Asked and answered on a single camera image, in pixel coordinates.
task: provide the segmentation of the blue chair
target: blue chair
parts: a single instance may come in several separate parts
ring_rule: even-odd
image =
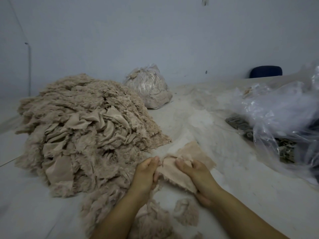
[[[282,76],[282,69],[279,66],[259,66],[253,68],[250,72],[249,78],[260,78],[270,76]]]

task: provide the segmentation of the hand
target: hand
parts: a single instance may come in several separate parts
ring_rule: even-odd
[[[214,198],[222,192],[223,189],[215,181],[205,164],[194,160],[192,162],[193,167],[190,167],[181,159],[177,159],[175,164],[180,171],[187,174],[193,181],[198,189],[195,196],[199,202],[203,206],[211,208]]]
[[[135,197],[139,206],[146,204],[150,197],[150,191],[157,184],[159,173],[156,171],[159,164],[159,157],[150,157],[141,162],[135,170],[132,185],[127,192],[128,195]]]

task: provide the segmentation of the right hand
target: right hand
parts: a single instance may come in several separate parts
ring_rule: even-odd
[[[218,185],[205,164],[198,160],[192,162],[193,167],[188,166],[183,160],[177,159],[176,167],[188,175],[198,189],[195,194],[198,201],[205,207],[213,206],[216,196],[223,191]]]

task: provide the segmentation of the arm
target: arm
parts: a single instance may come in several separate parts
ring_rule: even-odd
[[[201,162],[195,160],[192,168],[182,160],[177,160],[176,166],[192,179],[198,189],[196,198],[214,213],[230,238],[288,239],[237,198],[223,190]]]
[[[138,210],[146,204],[155,188],[159,158],[148,158],[136,168],[132,185],[126,195],[98,225],[90,239],[125,239]]]

